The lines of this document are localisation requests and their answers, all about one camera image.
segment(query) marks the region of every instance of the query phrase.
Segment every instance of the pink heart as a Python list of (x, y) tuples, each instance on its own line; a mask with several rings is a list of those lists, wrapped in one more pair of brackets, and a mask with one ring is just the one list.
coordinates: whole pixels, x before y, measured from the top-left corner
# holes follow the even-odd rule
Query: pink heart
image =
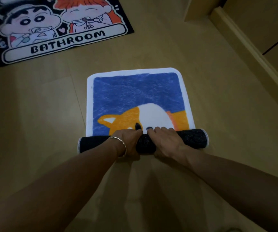
[(64, 27), (62, 27), (62, 28), (59, 28), (59, 31), (62, 33), (65, 33), (66, 29)]

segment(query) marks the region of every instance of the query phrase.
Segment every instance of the corgi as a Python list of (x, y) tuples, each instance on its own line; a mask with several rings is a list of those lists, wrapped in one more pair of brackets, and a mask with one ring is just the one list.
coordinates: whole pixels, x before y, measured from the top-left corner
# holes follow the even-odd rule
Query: corgi
[(103, 115), (98, 123), (110, 128), (111, 136), (116, 130), (136, 129), (140, 125), (144, 134), (149, 128), (166, 127), (176, 131), (189, 129), (185, 111), (171, 113), (154, 103), (143, 104), (125, 111), (121, 115)]

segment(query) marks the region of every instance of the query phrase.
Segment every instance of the person's left hand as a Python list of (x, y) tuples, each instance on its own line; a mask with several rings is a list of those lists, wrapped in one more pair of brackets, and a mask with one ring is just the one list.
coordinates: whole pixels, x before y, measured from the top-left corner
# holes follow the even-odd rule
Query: person's left hand
[(142, 129), (139, 129), (139, 130), (121, 129), (121, 130), (115, 131), (112, 134), (112, 136), (123, 140), (123, 142), (125, 143), (125, 145), (127, 147), (126, 155), (133, 156), (133, 155), (138, 155), (138, 153), (136, 151), (136, 145), (137, 145), (138, 139), (141, 137), (142, 134), (143, 134)]

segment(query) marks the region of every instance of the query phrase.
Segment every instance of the red hair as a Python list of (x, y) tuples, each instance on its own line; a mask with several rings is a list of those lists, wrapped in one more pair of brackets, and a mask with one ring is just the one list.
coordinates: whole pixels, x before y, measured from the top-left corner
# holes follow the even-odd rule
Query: red hair
[[(79, 5), (101, 5), (102, 7), (109, 5), (106, 0), (57, 0), (54, 8), (58, 10), (67, 10)], [(112, 23), (121, 23), (121, 18), (112, 10), (109, 13)], [(73, 33), (73, 23), (70, 24), (70, 33)]]

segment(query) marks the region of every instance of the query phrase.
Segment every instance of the person's right arm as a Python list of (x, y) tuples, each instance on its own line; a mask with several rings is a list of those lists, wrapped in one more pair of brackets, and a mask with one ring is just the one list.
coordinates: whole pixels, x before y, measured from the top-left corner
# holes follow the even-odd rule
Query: person's right arm
[(172, 129), (148, 134), (156, 156), (169, 157), (193, 171), (223, 199), (269, 232), (278, 232), (278, 178), (260, 170), (195, 150)]

